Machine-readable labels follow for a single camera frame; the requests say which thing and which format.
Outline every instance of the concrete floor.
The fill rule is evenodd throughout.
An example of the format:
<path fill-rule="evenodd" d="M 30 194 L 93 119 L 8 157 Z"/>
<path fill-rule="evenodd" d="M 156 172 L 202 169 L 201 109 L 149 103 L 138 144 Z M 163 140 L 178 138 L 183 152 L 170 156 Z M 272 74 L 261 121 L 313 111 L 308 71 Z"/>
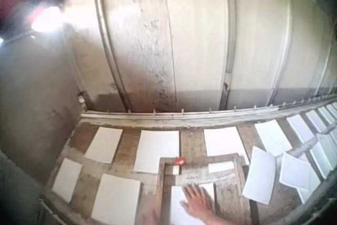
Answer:
<path fill-rule="evenodd" d="M 1 210 L 10 224 L 35 225 L 43 186 L 1 152 Z"/>

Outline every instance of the wall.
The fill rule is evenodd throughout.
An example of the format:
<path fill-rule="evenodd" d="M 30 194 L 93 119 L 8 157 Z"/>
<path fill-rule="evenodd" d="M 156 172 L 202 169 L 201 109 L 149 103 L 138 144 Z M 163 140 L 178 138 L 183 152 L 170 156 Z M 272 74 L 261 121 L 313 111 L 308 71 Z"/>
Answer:
<path fill-rule="evenodd" d="M 35 34 L 0 48 L 1 149 L 40 183 L 80 114 L 61 38 Z"/>
<path fill-rule="evenodd" d="M 333 21 L 312 0 L 66 0 L 98 111 L 282 104 L 336 87 Z"/>

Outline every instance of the bright light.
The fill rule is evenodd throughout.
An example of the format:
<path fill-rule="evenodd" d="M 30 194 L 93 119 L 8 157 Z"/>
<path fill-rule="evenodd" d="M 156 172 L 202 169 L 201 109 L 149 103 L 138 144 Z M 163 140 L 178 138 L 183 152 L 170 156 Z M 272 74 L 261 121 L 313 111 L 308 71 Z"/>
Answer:
<path fill-rule="evenodd" d="M 56 6 L 44 9 L 32 24 L 32 29 L 38 32 L 52 32 L 62 26 L 63 19 L 60 9 Z"/>

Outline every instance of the hand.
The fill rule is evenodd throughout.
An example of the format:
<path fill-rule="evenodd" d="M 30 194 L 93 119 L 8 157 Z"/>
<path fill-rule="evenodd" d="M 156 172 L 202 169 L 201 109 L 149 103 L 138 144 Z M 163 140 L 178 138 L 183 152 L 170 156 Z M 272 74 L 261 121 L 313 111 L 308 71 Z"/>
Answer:
<path fill-rule="evenodd" d="M 154 210 L 147 215 L 142 215 L 142 225 L 159 225 L 159 218 Z"/>
<path fill-rule="evenodd" d="M 181 201 L 180 205 L 185 209 L 186 213 L 202 221 L 213 215 L 211 199 L 203 188 L 198 187 L 196 184 L 188 184 L 183 187 L 183 192 L 187 202 Z"/>

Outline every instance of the white paper sheet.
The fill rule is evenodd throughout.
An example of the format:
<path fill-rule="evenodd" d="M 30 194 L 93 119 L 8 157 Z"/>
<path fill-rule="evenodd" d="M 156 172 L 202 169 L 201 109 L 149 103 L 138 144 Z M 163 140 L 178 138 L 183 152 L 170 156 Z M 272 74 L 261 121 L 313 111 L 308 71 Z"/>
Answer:
<path fill-rule="evenodd" d="M 52 191 L 69 203 L 72 199 L 82 165 L 68 158 L 63 159 Z"/>
<path fill-rule="evenodd" d="M 302 143 L 314 138 L 314 134 L 299 114 L 286 119 Z"/>
<path fill-rule="evenodd" d="M 248 165 L 249 159 L 236 127 L 224 129 L 205 129 L 205 142 L 208 156 L 238 153 L 242 165 Z M 230 170 L 233 162 L 209 164 L 209 173 Z"/>
<path fill-rule="evenodd" d="M 332 116 L 335 119 L 337 119 L 337 109 L 332 104 L 327 105 L 326 108 L 329 110 L 329 112 L 332 114 Z"/>
<path fill-rule="evenodd" d="M 328 177 L 329 172 L 333 169 L 328 162 L 328 158 L 326 157 L 322 145 L 318 142 L 311 150 L 312 158 L 314 159 L 322 177 L 326 179 Z"/>
<path fill-rule="evenodd" d="M 334 143 L 330 134 L 318 134 L 317 135 L 319 143 L 322 146 L 322 149 L 328 159 L 328 162 L 332 169 L 337 165 L 337 146 Z"/>
<path fill-rule="evenodd" d="M 301 155 L 299 157 L 299 159 L 309 163 L 305 154 Z M 297 188 L 297 192 L 298 192 L 298 194 L 300 196 L 300 199 L 301 199 L 303 204 L 305 204 L 305 202 L 308 200 L 308 198 L 311 196 L 311 194 L 317 189 L 317 187 L 320 184 L 321 184 L 321 181 L 320 181 L 319 177 L 317 176 L 314 169 L 311 167 L 310 168 L 310 190 L 306 191 L 306 190 L 302 190 L 302 189 Z"/>
<path fill-rule="evenodd" d="M 140 181 L 103 174 L 91 217 L 109 225 L 135 222 Z"/>
<path fill-rule="evenodd" d="M 278 156 L 284 151 L 292 149 L 276 120 L 255 124 L 255 127 L 265 149 L 273 156 Z"/>
<path fill-rule="evenodd" d="M 310 171 L 311 165 L 308 162 L 283 153 L 280 183 L 309 191 Z"/>
<path fill-rule="evenodd" d="M 319 133 L 322 133 L 326 129 L 326 125 L 314 110 L 306 113 L 305 115 Z"/>
<path fill-rule="evenodd" d="M 330 134 L 332 136 L 332 139 L 335 141 L 335 144 L 337 145 L 337 128 L 331 130 Z"/>
<path fill-rule="evenodd" d="M 201 184 L 207 194 L 211 197 L 214 210 L 214 185 Z M 171 188 L 171 209 L 170 209 L 170 224 L 172 225 L 204 225 L 204 223 L 196 218 L 189 216 L 183 207 L 180 205 L 180 201 L 186 201 L 186 197 L 182 190 L 182 187 L 174 186 Z"/>
<path fill-rule="evenodd" d="M 276 158 L 253 147 L 252 161 L 242 195 L 268 205 L 272 196 L 276 173 Z"/>
<path fill-rule="evenodd" d="M 111 163 L 122 132 L 122 129 L 100 127 L 84 156 L 97 162 Z"/>
<path fill-rule="evenodd" d="M 179 156 L 179 131 L 142 130 L 134 170 L 158 173 L 160 158 L 177 156 Z M 178 172 L 179 166 L 176 166 L 173 173 Z"/>
<path fill-rule="evenodd" d="M 332 124 L 335 121 L 335 118 L 329 113 L 329 111 L 324 107 L 318 108 L 318 111 L 321 113 L 321 115 L 325 118 L 325 120 L 329 123 Z"/>

